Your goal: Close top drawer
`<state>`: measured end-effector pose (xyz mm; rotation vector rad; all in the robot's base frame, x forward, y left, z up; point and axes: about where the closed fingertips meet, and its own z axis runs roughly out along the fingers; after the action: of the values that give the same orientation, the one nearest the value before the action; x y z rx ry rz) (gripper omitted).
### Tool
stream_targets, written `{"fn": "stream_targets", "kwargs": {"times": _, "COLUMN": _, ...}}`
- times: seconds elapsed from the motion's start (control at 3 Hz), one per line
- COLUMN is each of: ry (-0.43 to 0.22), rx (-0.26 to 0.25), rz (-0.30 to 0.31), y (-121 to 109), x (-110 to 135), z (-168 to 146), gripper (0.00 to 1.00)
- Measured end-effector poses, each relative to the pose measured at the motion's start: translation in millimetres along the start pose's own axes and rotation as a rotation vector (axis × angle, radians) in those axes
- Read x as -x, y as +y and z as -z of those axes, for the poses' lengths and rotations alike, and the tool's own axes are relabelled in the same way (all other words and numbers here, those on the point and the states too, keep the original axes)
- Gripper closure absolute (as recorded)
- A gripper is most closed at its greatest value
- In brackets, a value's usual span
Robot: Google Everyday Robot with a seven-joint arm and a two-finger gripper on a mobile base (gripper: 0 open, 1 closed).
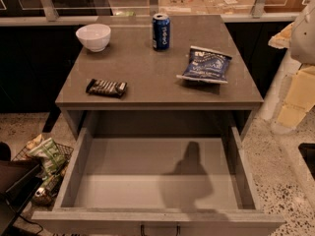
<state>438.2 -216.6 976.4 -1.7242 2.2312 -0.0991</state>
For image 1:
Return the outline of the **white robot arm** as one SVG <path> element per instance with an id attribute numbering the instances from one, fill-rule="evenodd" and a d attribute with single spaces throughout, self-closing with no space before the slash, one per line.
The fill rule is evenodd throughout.
<path id="1" fill-rule="evenodd" d="M 315 106 L 315 0 L 310 0 L 295 21 L 272 36 L 268 44 L 287 48 L 290 57 L 301 64 L 277 118 L 282 126 L 295 128 Z"/>

